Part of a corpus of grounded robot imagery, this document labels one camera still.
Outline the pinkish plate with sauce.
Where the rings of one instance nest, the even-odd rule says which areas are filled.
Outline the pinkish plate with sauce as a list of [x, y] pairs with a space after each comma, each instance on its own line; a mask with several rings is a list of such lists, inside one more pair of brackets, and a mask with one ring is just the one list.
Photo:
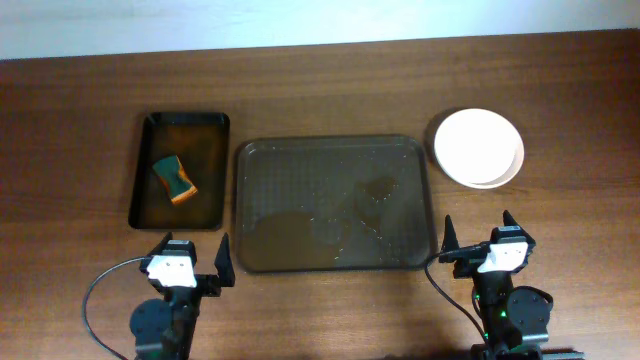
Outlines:
[[437, 127], [433, 153], [442, 171], [473, 189], [494, 189], [520, 172], [524, 141], [504, 116], [481, 108], [452, 112]]

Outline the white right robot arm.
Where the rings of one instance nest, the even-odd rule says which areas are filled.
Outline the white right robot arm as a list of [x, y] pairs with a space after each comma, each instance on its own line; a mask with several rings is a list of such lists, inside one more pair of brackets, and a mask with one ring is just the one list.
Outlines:
[[553, 297], [513, 284], [512, 276], [528, 265], [536, 242], [509, 212], [502, 217], [489, 240], [462, 247], [447, 215], [438, 261], [454, 265], [454, 278], [473, 281], [472, 304], [482, 321], [483, 342], [471, 347], [472, 359], [540, 359], [540, 346], [549, 340]]

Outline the small dark tray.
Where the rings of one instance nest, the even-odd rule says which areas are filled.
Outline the small dark tray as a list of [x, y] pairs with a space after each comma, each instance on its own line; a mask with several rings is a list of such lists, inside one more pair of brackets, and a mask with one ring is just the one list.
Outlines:
[[[155, 112], [143, 121], [128, 223], [139, 230], [216, 230], [221, 227], [230, 120], [224, 113]], [[177, 155], [198, 189], [173, 205], [152, 165]]]

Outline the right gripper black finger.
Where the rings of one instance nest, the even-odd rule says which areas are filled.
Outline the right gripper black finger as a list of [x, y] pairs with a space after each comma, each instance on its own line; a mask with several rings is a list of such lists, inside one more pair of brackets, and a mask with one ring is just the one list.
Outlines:
[[515, 220], [515, 218], [508, 210], [503, 211], [502, 220], [504, 227], [519, 227], [519, 223]]
[[459, 249], [459, 242], [455, 232], [452, 218], [449, 214], [445, 216], [444, 237], [442, 241], [441, 251], [451, 252]]

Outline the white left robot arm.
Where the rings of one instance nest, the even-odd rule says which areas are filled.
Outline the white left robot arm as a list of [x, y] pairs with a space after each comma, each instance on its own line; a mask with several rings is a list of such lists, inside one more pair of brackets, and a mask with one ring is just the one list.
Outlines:
[[177, 240], [172, 233], [167, 233], [142, 260], [141, 273], [162, 297], [143, 302], [130, 317], [138, 359], [187, 359], [201, 300], [218, 297], [224, 288], [235, 285], [228, 235], [222, 237], [218, 248], [215, 274], [197, 274], [196, 262], [195, 244]]

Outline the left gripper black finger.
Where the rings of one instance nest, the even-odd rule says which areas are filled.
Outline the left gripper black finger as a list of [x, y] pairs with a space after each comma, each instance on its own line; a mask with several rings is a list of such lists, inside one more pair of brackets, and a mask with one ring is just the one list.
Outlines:
[[220, 287], [233, 287], [235, 285], [236, 275], [231, 259], [230, 239], [227, 233], [221, 239], [214, 260], [214, 267], [217, 270]]
[[161, 241], [147, 254], [147, 257], [160, 255], [164, 251], [164, 249], [166, 248], [166, 245], [168, 244], [168, 242], [170, 240], [172, 240], [172, 239], [173, 239], [173, 233], [172, 232], [167, 232], [163, 236]]

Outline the large brown tray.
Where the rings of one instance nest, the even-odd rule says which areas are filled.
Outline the large brown tray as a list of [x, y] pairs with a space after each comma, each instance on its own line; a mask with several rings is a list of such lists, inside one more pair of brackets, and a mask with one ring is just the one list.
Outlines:
[[234, 247], [248, 272], [420, 269], [436, 245], [411, 137], [263, 138], [237, 153]]

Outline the green orange sponge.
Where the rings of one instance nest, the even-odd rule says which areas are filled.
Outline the green orange sponge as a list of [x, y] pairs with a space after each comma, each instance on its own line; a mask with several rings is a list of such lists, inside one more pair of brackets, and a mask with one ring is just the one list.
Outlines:
[[173, 205], [178, 205], [198, 193], [197, 187], [186, 174], [177, 155], [156, 161], [152, 170], [165, 187]]

